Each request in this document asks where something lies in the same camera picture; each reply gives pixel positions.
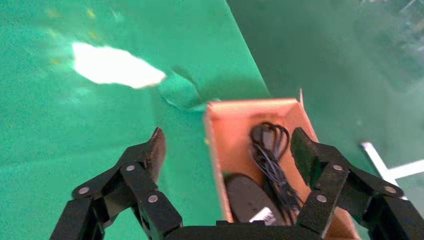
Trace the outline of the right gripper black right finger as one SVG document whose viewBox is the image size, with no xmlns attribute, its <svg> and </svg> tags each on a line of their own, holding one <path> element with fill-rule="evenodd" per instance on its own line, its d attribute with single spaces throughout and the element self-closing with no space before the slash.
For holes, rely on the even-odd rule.
<svg viewBox="0 0 424 240">
<path fill-rule="evenodd" d="M 300 127 L 290 151 L 310 194 L 297 224 L 324 238 L 337 208 L 365 227 L 373 240 L 421 240 L 424 220 L 398 186 L 353 166 L 331 145 L 313 141 Z"/>
</svg>

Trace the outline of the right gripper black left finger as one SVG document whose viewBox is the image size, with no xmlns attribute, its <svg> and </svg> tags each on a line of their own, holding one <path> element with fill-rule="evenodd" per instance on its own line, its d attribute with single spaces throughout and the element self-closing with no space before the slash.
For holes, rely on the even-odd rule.
<svg viewBox="0 0 424 240">
<path fill-rule="evenodd" d="M 157 186 L 165 154 L 165 134 L 157 127 L 147 142 L 126 148 L 113 167 L 72 191 L 50 239 L 102 240 L 126 209 L 150 240 L 182 227 L 181 215 Z"/>
</svg>

